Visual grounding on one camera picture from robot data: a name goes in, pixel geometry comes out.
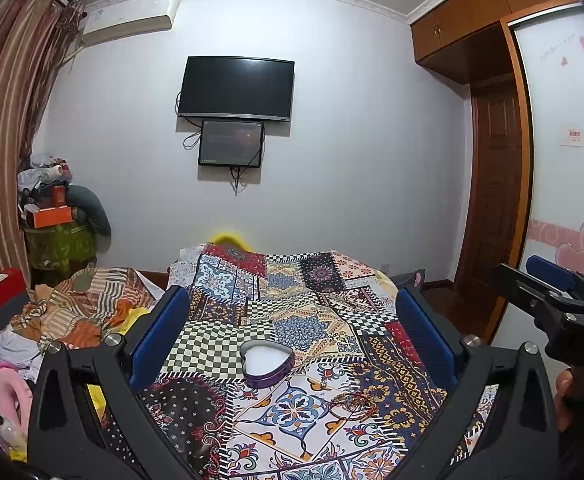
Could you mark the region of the right hand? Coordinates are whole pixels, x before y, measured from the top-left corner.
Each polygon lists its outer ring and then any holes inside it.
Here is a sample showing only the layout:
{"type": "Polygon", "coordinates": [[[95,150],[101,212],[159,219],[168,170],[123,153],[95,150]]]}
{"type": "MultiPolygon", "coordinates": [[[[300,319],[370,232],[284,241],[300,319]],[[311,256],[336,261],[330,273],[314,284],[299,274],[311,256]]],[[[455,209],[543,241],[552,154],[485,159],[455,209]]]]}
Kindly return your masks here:
{"type": "Polygon", "coordinates": [[[576,406],[584,396],[584,371],[578,366],[563,370],[555,379],[554,408],[556,426],[564,432],[576,412],[576,406]]]}

